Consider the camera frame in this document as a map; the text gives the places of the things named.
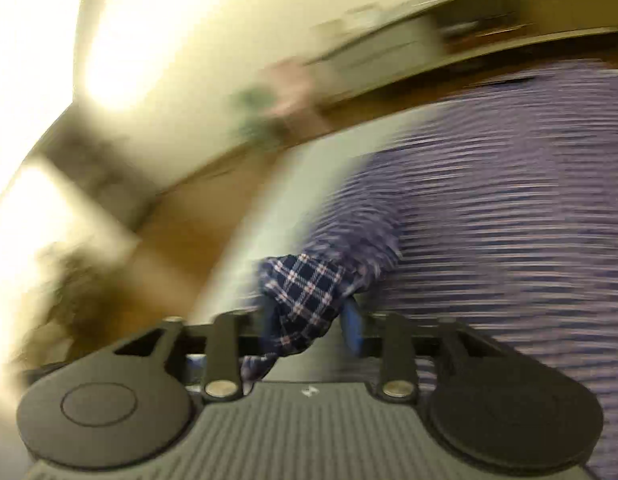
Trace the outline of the blue white plaid shirt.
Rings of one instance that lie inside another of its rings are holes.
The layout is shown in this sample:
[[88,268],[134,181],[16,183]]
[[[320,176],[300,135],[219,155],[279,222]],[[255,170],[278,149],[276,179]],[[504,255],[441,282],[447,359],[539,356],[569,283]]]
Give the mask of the blue white plaid shirt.
[[450,101],[329,199],[300,246],[260,261],[262,356],[247,382],[326,334],[346,300],[456,318],[583,382],[618,479],[618,74],[518,73]]

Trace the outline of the green plastic chair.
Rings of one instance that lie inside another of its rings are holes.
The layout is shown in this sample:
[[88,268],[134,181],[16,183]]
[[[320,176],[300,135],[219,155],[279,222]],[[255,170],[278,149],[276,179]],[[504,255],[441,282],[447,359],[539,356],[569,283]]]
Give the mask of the green plastic chair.
[[277,98],[266,86],[251,86],[235,92],[231,98],[237,117],[236,133],[256,150],[273,151],[285,145],[285,127],[274,114]]

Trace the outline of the pink plastic chair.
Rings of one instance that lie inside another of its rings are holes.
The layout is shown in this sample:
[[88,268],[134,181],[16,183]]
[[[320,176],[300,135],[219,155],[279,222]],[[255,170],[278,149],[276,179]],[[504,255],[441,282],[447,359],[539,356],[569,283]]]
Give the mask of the pink plastic chair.
[[332,131],[320,110],[318,84],[303,60],[283,58],[261,74],[273,95],[267,114],[282,123],[294,142],[306,142]]

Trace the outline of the long grey TV cabinet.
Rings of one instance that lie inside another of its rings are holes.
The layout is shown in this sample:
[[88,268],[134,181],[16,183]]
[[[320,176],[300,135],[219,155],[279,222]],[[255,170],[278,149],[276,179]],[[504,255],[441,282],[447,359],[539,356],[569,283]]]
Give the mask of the long grey TV cabinet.
[[308,64],[335,106],[495,53],[618,32],[618,0],[410,0]]

